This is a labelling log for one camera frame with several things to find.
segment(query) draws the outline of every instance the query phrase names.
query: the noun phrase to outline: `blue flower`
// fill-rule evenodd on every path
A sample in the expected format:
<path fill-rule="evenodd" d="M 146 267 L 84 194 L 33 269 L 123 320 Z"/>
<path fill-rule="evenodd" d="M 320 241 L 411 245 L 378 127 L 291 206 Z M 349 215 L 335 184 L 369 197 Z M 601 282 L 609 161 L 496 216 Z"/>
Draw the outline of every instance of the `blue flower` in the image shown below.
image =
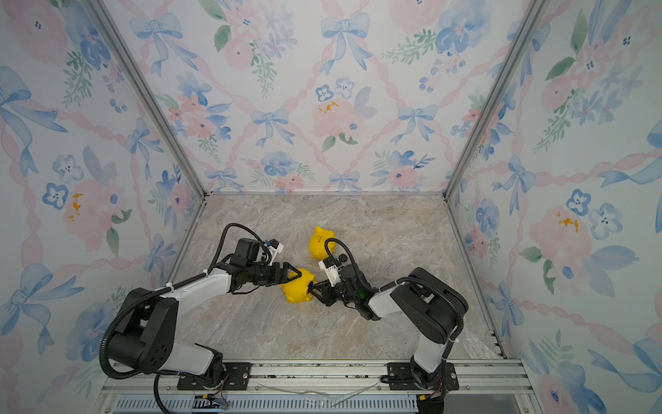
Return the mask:
<path fill-rule="evenodd" d="M 585 216 L 589 213 L 589 203 L 591 202 L 591 195 L 589 193 L 582 193 L 579 188 L 573 191 L 565 205 L 578 216 Z"/>
<path fill-rule="evenodd" d="M 285 177 L 295 170 L 295 163 L 292 157 L 282 151 L 267 152 L 264 154 L 261 162 L 264 166 L 264 172 L 268 176 L 279 175 Z"/>
<path fill-rule="evenodd" d="M 44 204 L 52 205 L 58 210 L 62 210 L 64 203 L 69 196 L 69 189 L 66 185 L 46 184 L 46 193 L 42 196 Z"/>
<path fill-rule="evenodd" d="M 632 92 L 632 90 L 637 89 L 639 86 L 642 85 L 643 81 L 637 79 L 639 77 L 639 74 L 641 73 L 642 69 L 643 69 L 643 65 L 639 65 L 634 70 L 634 72 L 632 72 L 632 75 L 630 75 L 630 78 L 626 78 L 625 76 L 621 78 L 621 80 L 620 80 L 620 84 L 622 86 L 621 96 L 629 98 L 630 93 Z"/>
<path fill-rule="evenodd" d="M 517 326 L 521 325 L 524 323 L 524 314 L 518 308 L 515 306 L 515 302 L 512 300 L 510 297 L 510 289 L 508 289 L 508 285 L 504 280 L 501 281 L 498 285 L 498 290 L 499 293 L 501 293 L 501 296 L 503 299 L 501 299 L 498 302 L 495 302 L 494 299 L 490 295 L 487 296 L 487 301 L 489 303 L 492 303 L 496 308 L 500 311 L 502 311 L 506 306 L 508 309 L 503 313 L 503 319 L 501 321 L 501 335 L 504 336 L 511 336 L 510 335 L 510 321 L 512 320 L 512 324 Z"/>
<path fill-rule="evenodd" d="M 320 102 L 328 101 L 329 99 L 333 98 L 333 92 L 331 92 L 329 85 L 318 87 L 315 89 L 315 93 L 317 93 L 317 100 Z"/>
<path fill-rule="evenodd" d="M 92 361 L 99 355 L 99 345 L 110 322 L 115 318 L 115 306 L 111 302 L 96 302 L 76 319 L 67 335 L 67 359 Z"/>
<path fill-rule="evenodd" d="M 273 33 L 269 33 L 269 42 L 266 43 L 266 46 L 269 48 L 269 56 L 282 58 L 283 55 L 281 55 L 281 52 L 285 51 L 285 49 L 278 47 L 280 45 L 282 45 L 281 37 L 278 34 L 274 36 Z"/>
<path fill-rule="evenodd" d="M 410 160 L 414 156 L 414 151 L 405 151 L 404 154 L 400 154 L 399 151 L 393 151 L 389 157 L 389 165 L 391 167 L 407 167 L 413 166 L 414 161 Z"/>
<path fill-rule="evenodd" d="M 60 175 L 60 181 L 69 183 L 72 180 L 80 181 L 83 178 L 83 169 L 76 165 L 73 155 L 58 155 L 53 163 L 53 171 Z"/>
<path fill-rule="evenodd" d="M 298 40 L 293 38 L 294 29 L 285 28 L 281 25 L 281 36 L 283 37 L 283 43 L 289 46 L 290 50 L 294 49 L 294 45 L 297 44 Z"/>
<path fill-rule="evenodd" d="M 612 109 L 617 109 L 623 103 L 623 100 L 618 98 L 618 92 L 618 90 L 612 91 L 607 97 L 607 101 L 604 105 L 600 105 L 596 108 L 596 111 L 600 113 L 598 125 L 601 125 L 604 121 L 611 122 L 614 120 Z"/>
<path fill-rule="evenodd" d="M 478 45 L 490 32 L 490 11 L 485 0 L 462 1 L 456 5 L 439 19 L 442 29 L 435 39 L 439 52 L 453 50 L 462 53 L 468 47 Z"/>
<path fill-rule="evenodd" d="M 334 91 L 336 92 L 336 95 L 342 96 L 342 99 L 349 99 L 352 97 L 352 88 L 354 88 L 354 82 L 350 81 L 349 78 L 336 79 L 336 88 Z"/>
<path fill-rule="evenodd" d="M 598 91 L 595 91 L 590 99 L 583 98 L 582 108 L 575 109 L 575 113 L 573 114 L 575 118 L 579 118 L 579 125 L 584 125 L 587 119 L 593 121 L 595 119 L 593 111 L 600 108 L 602 106 L 601 103 L 602 97 L 598 98 Z"/>
<path fill-rule="evenodd" d="M 165 264 L 162 257 L 172 256 L 173 254 L 176 253 L 176 251 L 172 249 L 172 243 L 167 245 L 165 248 L 164 248 L 164 244 L 165 244 L 164 238 L 160 234 L 156 233 L 156 235 L 154 236 L 154 243 L 152 245 L 153 247 L 150 251 L 150 254 L 147 256 L 147 259 L 145 259 L 145 263 L 142 265 L 142 268 L 146 272 L 151 272 L 152 268 L 154 268 L 154 264 L 157 265 L 159 269 L 161 269 L 161 276 L 159 277 L 161 286 L 164 286 L 166 284 L 166 279 L 164 278 Z"/>
<path fill-rule="evenodd" d="M 81 3 L 75 2 L 62 8 L 67 34 L 77 44 L 85 60 L 95 68 L 100 68 L 111 59 L 111 52 L 101 40 L 99 31 L 87 16 Z"/>
<path fill-rule="evenodd" d="M 599 353 L 589 349 L 589 353 L 595 358 L 591 364 L 609 372 L 618 374 L 626 385 L 636 391 L 643 393 L 656 392 L 662 386 L 662 346 L 653 339 L 647 338 L 637 341 L 634 345 L 634 354 L 652 372 L 643 374 L 625 374 Z M 650 414 L 658 414 L 662 411 L 662 396 L 657 399 L 650 409 Z"/>
<path fill-rule="evenodd" d="M 609 237 L 609 233 L 618 233 L 623 230 L 623 225 L 620 219 L 623 213 L 614 208 L 613 205 L 605 203 L 600 206 L 600 210 L 592 210 L 589 214 L 591 226 L 591 234 L 598 240 L 604 240 Z"/>
<path fill-rule="evenodd" d="M 265 10 L 264 11 L 264 20 L 266 21 L 266 27 L 268 29 L 273 30 L 274 32 L 276 31 L 276 23 L 278 23 L 280 20 L 276 17 L 276 12 L 271 11 L 271 10 Z"/>
<path fill-rule="evenodd" d="M 538 346 L 532 341 L 529 341 L 529 346 L 537 363 L 535 363 L 529 356 L 522 353 L 522 359 L 526 365 L 536 374 L 550 375 L 551 371 L 549 370 L 549 364 L 547 364 L 545 355 L 540 348 L 538 348 Z M 556 372 L 560 377 L 559 379 L 563 384 L 563 387 L 577 406 L 577 411 L 579 413 L 589 414 L 591 412 L 589 407 L 593 408 L 599 414 L 605 414 L 607 412 L 600 396 L 585 385 L 586 372 L 581 365 L 573 364 L 570 361 L 564 360 L 558 363 L 556 366 Z"/>
<path fill-rule="evenodd" d="M 200 85 L 191 72 L 186 72 L 186 76 L 177 75 L 177 81 L 179 81 L 178 89 L 184 96 L 191 98 L 192 94 L 195 94 L 198 97 L 198 103 L 207 106 L 207 98 L 204 93 L 211 92 L 211 86 L 208 83 Z"/>
<path fill-rule="evenodd" d="M 476 209 L 476 221 L 481 227 L 481 233 L 488 237 L 497 235 L 499 213 L 492 199 L 484 198 L 481 201 L 481 206 Z"/>

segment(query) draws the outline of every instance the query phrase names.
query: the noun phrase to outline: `blue bow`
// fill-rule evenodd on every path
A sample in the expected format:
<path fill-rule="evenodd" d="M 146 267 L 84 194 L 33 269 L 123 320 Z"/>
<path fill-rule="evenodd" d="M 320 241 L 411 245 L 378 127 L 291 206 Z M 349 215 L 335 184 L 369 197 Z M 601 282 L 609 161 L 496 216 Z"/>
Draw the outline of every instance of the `blue bow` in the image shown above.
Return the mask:
<path fill-rule="evenodd" d="M 331 67 L 333 66 L 333 63 L 345 56 L 346 45 L 345 35 L 343 33 L 347 32 L 348 34 L 352 34 L 360 38 L 365 38 L 368 35 L 369 27 L 370 17 L 368 17 L 368 15 L 365 13 L 357 14 L 356 17 L 354 17 L 352 20 L 345 19 L 341 21 L 336 17 L 327 17 L 326 19 L 323 19 L 322 36 L 327 39 L 338 36 L 338 47 L 336 48 L 336 56 L 322 65 L 320 72 L 326 72 L 328 75 Z M 368 59 L 372 56 L 372 54 L 361 49 L 359 45 L 356 44 L 356 40 L 354 40 L 352 36 L 347 36 L 347 43 L 350 44 L 350 50 L 352 51 L 356 62 L 359 63 L 363 70 L 366 70 L 365 62 L 363 59 Z"/>
<path fill-rule="evenodd" d="M 519 186 L 521 185 L 522 191 L 526 193 L 536 183 L 536 175 L 532 172 L 526 171 L 524 167 L 522 167 L 522 161 L 520 161 L 520 157 L 514 154 L 512 157 L 510 157 L 510 160 L 508 161 L 508 169 L 513 172 L 513 174 L 508 179 L 508 181 L 506 181 L 505 184 L 492 183 L 492 185 L 494 186 L 492 188 L 492 191 L 496 191 L 499 188 L 510 189 L 511 187 L 514 186 L 512 189 L 512 196 L 510 197 L 509 215 L 512 215 L 513 207 L 516 208 L 517 210 L 520 209 L 520 200 L 518 195 Z"/>
<path fill-rule="evenodd" d="M 42 127 L 60 132 L 67 132 L 65 128 L 62 128 L 60 125 L 53 122 L 58 116 L 57 111 L 35 111 L 33 109 L 24 108 L 17 103 L 12 103 L 16 101 L 25 101 L 31 97 L 32 93 L 23 82 L 23 79 L 21 79 L 21 77 L 11 68 L 0 66 L 0 117 L 2 117 L 7 125 L 14 130 L 16 135 L 19 136 L 25 145 L 19 161 L 21 174 L 23 174 L 24 177 L 28 175 L 28 170 L 32 170 L 37 174 L 39 173 L 36 165 L 34 165 L 30 150 L 28 149 L 32 143 L 32 133 L 21 118 L 5 108 L 2 108 L 2 106 L 7 104 L 7 106 L 13 109 L 14 112 Z"/>
<path fill-rule="evenodd" d="M 230 178 L 237 178 L 237 173 L 234 171 L 234 168 L 226 168 L 223 171 L 207 170 L 205 171 L 205 175 L 212 180 L 218 180 L 218 188 L 214 191 L 220 191 L 228 184 L 235 190 L 239 192 L 242 191 L 243 185 L 230 180 Z"/>
<path fill-rule="evenodd" d="M 136 129 L 133 130 L 131 135 L 126 137 L 125 144 L 126 149 L 131 154 L 135 154 L 136 150 L 140 148 L 140 152 L 142 152 L 143 157 L 145 157 L 145 180 L 152 178 L 152 173 L 150 172 L 150 153 L 147 151 L 145 145 L 156 152 L 163 152 L 163 149 L 159 147 L 159 142 L 161 142 L 161 140 L 150 141 L 144 139 L 149 134 L 150 130 L 147 128 L 145 120 L 143 118 L 138 118 L 136 121 Z"/>
<path fill-rule="evenodd" d="M 170 38 L 182 38 L 181 26 L 179 25 L 179 20 L 177 20 L 177 17 L 175 17 L 174 14 L 166 13 L 161 16 L 161 19 L 152 21 L 132 19 L 129 21 L 129 26 L 131 26 L 131 30 L 133 30 L 133 33 L 135 33 L 139 39 L 145 40 L 149 39 L 150 36 L 154 36 L 154 44 L 156 45 L 156 50 L 159 52 L 159 60 L 152 64 L 152 67 L 150 68 L 151 73 L 156 72 L 159 76 L 161 76 L 161 62 L 167 60 L 166 43 L 175 52 L 175 54 L 184 61 L 184 63 L 191 66 L 193 69 L 198 70 L 198 67 L 193 63 L 193 61 L 191 61 L 191 59 L 197 58 L 198 55 L 178 46 Z M 163 39 L 159 37 L 159 33 L 164 35 Z"/>
<path fill-rule="evenodd" d="M 360 187 L 357 187 L 353 183 L 357 183 L 361 174 L 358 171 L 350 172 L 349 174 L 329 174 L 329 181 L 332 183 L 338 183 L 338 191 L 345 189 L 345 184 L 350 188 L 350 191 L 361 191 Z"/>
<path fill-rule="evenodd" d="M 150 252 L 150 255 L 147 256 L 147 259 L 145 260 L 145 264 L 142 265 L 142 268 L 145 269 L 147 272 L 152 271 L 154 264 L 159 266 L 159 268 L 161 269 L 161 276 L 159 277 L 161 286 L 164 286 L 166 284 L 166 280 L 164 278 L 165 265 L 161 257 L 172 256 L 173 254 L 176 253 L 176 251 L 172 250 L 172 243 L 170 243 L 165 249 L 163 249 L 163 251 L 161 251 L 164 244 L 165 244 L 164 238 L 161 237 L 160 234 L 156 233 L 156 235 L 154 236 L 154 247 L 152 247 L 152 251 Z"/>
<path fill-rule="evenodd" d="M 409 124 L 407 124 L 407 129 L 405 132 L 400 135 L 396 135 L 396 137 L 392 139 L 391 142 L 395 142 L 397 144 L 398 141 L 402 139 L 402 137 L 412 132 L 416 126 L 416 118 L 418 118 L 418 130 L 420 131 L 420 134 L 423 136 L 423 138 L 425 138 L 426 141 L 429 141 L 430 138 L 428 137 L 428 134 L 433 133 L 434 130 L 425 125 L 423 123 L 423 119 L 431 121 L 434 119 L 435 115 L 437 115 L 437 105 L 428 105 L 423 109 L 413 109 L 409 107 L 401 109 L 400 112 L 398 112 L 398 119 L 400 121 L 406 121 L 408 119 Z"/>
<path fill-rule="evenodd" d="M 498 310 L 503 310 L 506 305 L 508 305 L 508 310 L 503 313 L 503 320 L 501 321 L 501 335 L 510 336 L 510 320 L 512 319 L 512 324 L 517 326 L 524 323 L 524 314 L 515 306 L 515 302 L 510 297 L 510 289 L 506 285 L 505 281 L 501 281 L 498 285 L 498 290 L 501 292 L 501 299 L 498 302 L 495 302 L 490 295 L 487 296 L 487 301 L 492 303 Z"/>
<path fill-rule="evenodd" d="M 267 133 L 267 135 L 264 138 L 258 140 L 255 143 L 255 146 L 260 146 L 264 148 L 264 143 L 267 142 L 267 139 L 273 136 L 274 128 L 276 128 L 276 131 L 278 131 L 278 133 L 283 137 L 284 140 L 286 140 L 290 144 L 294 144 L 290 139 L 291 137 L 294 136 L 294 134 L 284 130 L 283 127 L 278 125 L 278 124 L 286 125 L 289 122 L 289 115 L 287 114 L 286 110 L 278 109 L 274 112 L 269 112 L 269 113 L 253 112 L 250 118 L 251 120 L 253 120 L 253 124 L 255 125 L 264 124 L 264 129 L 265 132 Z"/>
<path fill-rule="evenodd" d="M 14 329 L 21 316 L 21 311 L 42 325 L 43 329 L 37 340 L 39 355 L 44 354 L 46 345 L 55 345 L 46 328 L 50 320 L 50 311 L 38 303 L 26 303 L 28 299 L 33 301 L 61 299 L 85 289 L 84 287 L 72 287 L 76 282 L 74 276 L 58 287 L 38 293 L 52 278 L 53 273 L 43 265 L 39 263 L 29 265 L 21 274 L 21 288 L 14 292 L 8 303 L 0 306 L 0 335 L 6 335 Z"/>
<path fill-rule="evenodd" d="M 646 138 L 648 143 L 656 148 L 662 148 L 662 121 L 659 121 L 651 132 L 648 133 Z M 637 184 L 648 184 L 658 180 L 662 177 L 662 157 L 656 159 L 648 164 L 643 170 L 636 174 L 629 176 L 621 171 L 605 171 L 600 173 L 600 177 L 604 178 L 601 187 L 606 187 L 610 184 L 618 183 L 625 180 L 632 180 Z M 662 231 L 662 197 L 657 202 L 657 214 L 655 216 L 655 232 Z"/>

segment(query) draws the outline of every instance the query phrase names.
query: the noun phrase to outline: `white arm segment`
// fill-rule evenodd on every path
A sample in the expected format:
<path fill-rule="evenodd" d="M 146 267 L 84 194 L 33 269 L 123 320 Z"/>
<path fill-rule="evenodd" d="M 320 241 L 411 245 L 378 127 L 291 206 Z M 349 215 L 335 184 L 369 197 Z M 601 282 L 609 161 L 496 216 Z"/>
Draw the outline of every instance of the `white arm segment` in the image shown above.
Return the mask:
<path fill-rule="evenodd" d="M 402 309 L 400 309 L 398 304 L 395 303 L 391 297 L 391 292 L 396 287 L 397 286 L 394 286 L 391 289 L 376 293 L 370 298 L 368 306 L 370 306 L 370 309 L 372 309 L 372 312 L 374 312 L 375 315 L 383 318 L 387 315 L 394 315 L 398 312 L 402 312 Z M 439 364 L 442 363 L 444 347 L 444 344 L 432 342 L 425 335 L 420 334 L 418 348 L 416 348 L 416 352 L 414 353 L 414 361 L 421 368 L 431 374 L 437 369 Z"/>
<path fill-rule="evenodd" d="M 225 270 L 215 268 L 207 277 L 161 296 L 173 297 L 179 302 L 177 306 L 177 320 L 179 320 L 194 307 L 213 297 L 228 293 L 230 281 L 231 277 Z M 176 340 L 170 356 L 161 369 L 202 375 L 209 368 L 213 357 L 214 354 L 209 349 Z"/>

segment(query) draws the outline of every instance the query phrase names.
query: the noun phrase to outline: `pink flower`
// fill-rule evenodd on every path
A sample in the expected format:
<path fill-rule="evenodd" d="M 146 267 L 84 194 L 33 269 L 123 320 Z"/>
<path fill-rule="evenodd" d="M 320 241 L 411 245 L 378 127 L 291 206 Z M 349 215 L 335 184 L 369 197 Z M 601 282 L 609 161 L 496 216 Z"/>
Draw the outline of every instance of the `pink flower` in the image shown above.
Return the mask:
<path fill-rule="evenodd" d="M 187 98 L 185 95 L 182 95 L 179 97 L 179 100 L 181 101 L 181 105 L 179 107 L 184 113 L 193 115 L 194 117 L 202 117 L 205 112 L 207 112 L 207 108 L 204 105 L 200 105 L 198 103 L 197 96 L 195 95 L 192 95 L 191 98 Z"/>
<path fill-rule="evenodd" d="M 536 385 L 536 395 L 545 414 L 577 414 L 577 406 L 559 380 L 549 374 L 542 374 Z"/>
<path fill-rule="evenodd" d="M 170 192 L 170 205 L 174 213 L 184 213 L 191 202 L 191 191 L 182 183 L 175 184 Z"/>
<path fill-rule="evenodd" d="M 444 0 L 416 1 L 393 0 L 391 2 L 391 19 L 396 26 L 407 34 L 420 32 L 422 27 L 436 22 L 444 11 Z"/>
<path fill-rule="evenodd" d="M 62 220 L 67 231 L 85 243 L 88 252 L 101 247 L 106 232 L 113 226 L 111 217 L 123 217 L 123 193 L 114 182 L 101 187 L 97 180 L 85 180 L 70 192 L 71 202 L 67 200 Z"/>
<path fill-rule="evenodd" d="M 243 38 L 232 39 L 224 48 L 225 58 L 233 68 L 244 70 L 253 60 L 253 50 Z"/>
<path fill-rule="evenodd" d="M 297 188 L 303 188 L 303 178 L 290 174 L 287 177 L 277 178 L 273 181 L 276 185 L 276 188 L 284 189 L 288 193 L 291 193 Z"/>
<path fill-rule="evenodd" d="M 481 233 L 478 227 L 473 227 L 470 233 L 473 238 L 473 246 L 475 246 L 475 250 L 478 252 L 478 257 L 482 259 L 487 254 L 487 237 Z"/>
<path fill-rule="evenodd" d="M 393 187 L 416 187 L 418 173 L 411 167 L 398 167 L 391 171 L 387 179 Z"/>
<path fill-rule="evenodd" d="M 202 139 L 209 139 L 211 136 L 212 123 L 205 118 L 190 118 L 186 126 L 188 136 L 199 136 Z"/>
<path fill-rule="evenodd" d="M 469 114 L 466 115 L 464 118 L 462 118 L 462 121 L 471 121 L 472 123 L 476 122 L 476 119 L 478 119 L 478 115 L 480 115 L 481 112 L 478 109 L 470 109 Z"/>
<path fill-rule="evenodd" d="M 551 112 L 564 104 L 573 88 L 572 81 L 565 76 L 554 78 L 542 94 L 542 108 Z"/>
<path fill-rule="evenodd" d="M 554 288 L 579 295 L 579 285 L 590 281 L 582 271 L 582 263 L 592 250 L 586 225 L 559 205 L 547 210 L 540 223 L 532 224 L 529 235 L 540 247 L 542 257 L 554 265 L 547 273 L 548 278 L 555 278 Z"/>
<path fill-rule="evenodd" d="M 232 25 L 232 37 L 235 39 L 247 38 L 248 40 L 260 39 L 260 26 L 262 25 L 260 14 L 248 5 L 248 1 L 245 1 L 243 5 L 233 3 L 232 6 L 234 9 L 225 13 L 225 17 Z"/>
<path fill-rule="evenodd" d="M 43 64 L 64 66 L 69 39 L 57 8 L 42 0 L 2 0 L 14 39 Z"/>
<path fill-rule="evenodd" d="M 182 114 L 181 109 L 168 109 L 168 111 L 170 112 L 170 115 L 168 116 L 168 118 L 170 118 L 171 121 L 176 121 L 178 119 L 180 121 L 184 120 L 181 117 L 181 114 Z"/>
<path fill-rule="evenodd" d="M 342 99 L 317 105 L 312 112 L 312 119 L 315 123 L 312 133 L 319 138 L 338 136 L 341 132 L 348 136 L 351 134 L 357 135 L 357 132 L 361 130 L 360 127 L 354 130 L 350 129 L 350 125 L 358 126 L 360 122 L 354 115 L 354 106 Z"/>

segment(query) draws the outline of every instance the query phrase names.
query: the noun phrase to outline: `vent grille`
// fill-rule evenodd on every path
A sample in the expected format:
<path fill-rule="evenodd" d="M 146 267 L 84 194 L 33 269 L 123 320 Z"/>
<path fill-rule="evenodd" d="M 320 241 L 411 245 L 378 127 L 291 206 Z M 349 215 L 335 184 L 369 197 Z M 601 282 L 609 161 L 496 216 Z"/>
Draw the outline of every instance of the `vent grille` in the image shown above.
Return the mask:
<path fill-rule="evenodd" d="M 165 406 L 174 413 L 417 413 L 416 399 L 409 395 L 231 395 L 229 409 L 212 406 L 200 395 L 163 395 Z M 115 413 L 159 413 L 153 395 L 122 395 Z"/>

